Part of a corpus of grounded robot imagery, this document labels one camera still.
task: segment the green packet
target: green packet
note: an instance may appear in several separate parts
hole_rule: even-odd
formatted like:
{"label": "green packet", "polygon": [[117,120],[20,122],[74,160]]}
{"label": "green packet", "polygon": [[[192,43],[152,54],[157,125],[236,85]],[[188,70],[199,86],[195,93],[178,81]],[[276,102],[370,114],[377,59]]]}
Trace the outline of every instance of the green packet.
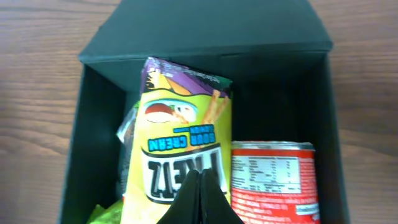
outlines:
{"label": "green packet", "polygon": [[91,214],[87,224],[119,224],[123,210],[123,201],[120,200],[105,209],[97,205]]}

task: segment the wooden surface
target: wooden surface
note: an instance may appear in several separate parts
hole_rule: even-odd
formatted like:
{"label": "wooden surface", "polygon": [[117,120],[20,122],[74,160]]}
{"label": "wooden surface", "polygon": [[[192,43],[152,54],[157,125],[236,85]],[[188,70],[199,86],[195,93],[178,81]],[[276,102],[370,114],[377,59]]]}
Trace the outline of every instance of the wooden surface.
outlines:
{"label": "wooden surface", "polygon": [[[118,0],[0,1],[0,223],[55,223],[78,52]],[[312,0],[331,54],[352,223],[398,221],[398,1]]]}

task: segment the red can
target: red can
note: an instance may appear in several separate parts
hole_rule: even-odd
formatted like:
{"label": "red can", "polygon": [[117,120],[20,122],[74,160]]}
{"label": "red can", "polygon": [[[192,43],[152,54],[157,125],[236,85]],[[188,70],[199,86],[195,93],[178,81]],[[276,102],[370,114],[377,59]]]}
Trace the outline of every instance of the red can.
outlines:
{"label": "red can", "polygon": [[320,223],[311,143],[235,141],[232,208],[247,223]]}

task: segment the box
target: box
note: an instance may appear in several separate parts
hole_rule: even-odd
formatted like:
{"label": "box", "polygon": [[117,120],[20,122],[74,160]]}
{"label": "box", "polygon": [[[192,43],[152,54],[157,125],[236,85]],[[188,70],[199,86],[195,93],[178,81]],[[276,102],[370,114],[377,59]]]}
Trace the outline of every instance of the box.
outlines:
{"label": "box", "polygon": [[139,97],[148,56],[234,81],[233,139],[312,142],[322,223],[349,223],[328,52],[304,0],[124,0],[82,51],[60,223],[115,202],[115,133]]}

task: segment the brown wood grain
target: brown wood grain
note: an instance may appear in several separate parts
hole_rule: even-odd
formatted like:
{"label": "brown wood grain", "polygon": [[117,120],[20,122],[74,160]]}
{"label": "brown wood grain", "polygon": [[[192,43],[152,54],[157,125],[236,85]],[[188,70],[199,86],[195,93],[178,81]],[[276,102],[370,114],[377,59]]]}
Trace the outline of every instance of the brown wood grain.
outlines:
{"label": "brown wood grain", "polygon": [[[398,1],[311,0],[335,49],[352,223],[397,223]],[[118,0],[0,2],[0,223],[54,223],[81,65]]]}

